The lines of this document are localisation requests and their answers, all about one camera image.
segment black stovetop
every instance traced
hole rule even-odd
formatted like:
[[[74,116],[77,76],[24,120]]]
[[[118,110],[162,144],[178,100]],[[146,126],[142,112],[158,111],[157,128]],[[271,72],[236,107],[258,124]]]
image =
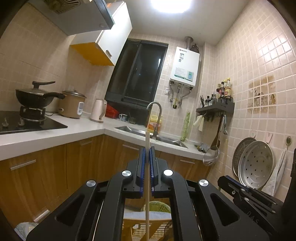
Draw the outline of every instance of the black stovetop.
[[[20,118],[21,117],[19,111],[0,111],[0,135],[67,128],[66,125],[61,124],[60,122],[57,122],[48,117],[46,117],[46,119],[40,123],[28,121],[25,119],[23,119],[23,121],[20,121]],[[2,125],[2,123],[4,123],[4,119],[7,120],[7,127],[4,127]]]

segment rice cooker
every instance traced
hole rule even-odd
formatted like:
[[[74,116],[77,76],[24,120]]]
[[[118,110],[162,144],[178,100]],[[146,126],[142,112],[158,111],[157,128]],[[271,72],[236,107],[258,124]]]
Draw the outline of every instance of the rice cooker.
[[[77,91],[63,91],[64,99],[59,101],[58,112],[60,115],[79,119],[81,117],[86,96]]]

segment green basket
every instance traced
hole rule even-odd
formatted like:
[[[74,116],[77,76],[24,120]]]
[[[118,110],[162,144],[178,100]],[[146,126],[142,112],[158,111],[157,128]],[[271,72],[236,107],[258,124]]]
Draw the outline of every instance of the green basket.
[[[141,211],[145,211],[145,205],[141,208]],[[149,211],[170,213],[170,206],[160,201],[150,201]]]

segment wooden stick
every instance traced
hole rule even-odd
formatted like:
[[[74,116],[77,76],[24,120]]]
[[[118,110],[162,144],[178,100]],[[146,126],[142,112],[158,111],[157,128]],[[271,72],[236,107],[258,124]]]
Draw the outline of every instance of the wooden stick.
[[[224,151],[224,158],[223,158],[223,164],[222,164],[222,172],[221,176],[224,176],[225,174],[225,166],[226,166],[226,160],[227,160],[227,150],[228,150],[228,139],[225,139],[225,151]]]
[[[149,168],[149,149],[150,149],[150,132],[146,132],[145,139],[145,149],[146,149],[146,158],[145,158],[145,220],[146,220],[146,241],[149,241],[149,198],[150,198],[150,168]]]

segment wooden spatula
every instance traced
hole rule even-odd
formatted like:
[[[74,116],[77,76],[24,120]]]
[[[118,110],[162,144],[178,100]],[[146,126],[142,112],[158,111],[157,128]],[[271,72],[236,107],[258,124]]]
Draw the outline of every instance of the wooden spatula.
[[[217,134],[216,134],[216,136],[215,136],[215,138],[214,138],[214,140],[213,140],[213,142],[211,144],[211,147],[212,146],[216,146],[216,145],[217,145],[217,147],[220,146],[220,140],[218,140],[218,135],[219,135],[219,131],[220,131],[222,119],[223,119],[223,115],[220,116],[220,121],[219,121],[219,126],[218,126],[218,130],[217,130]]]

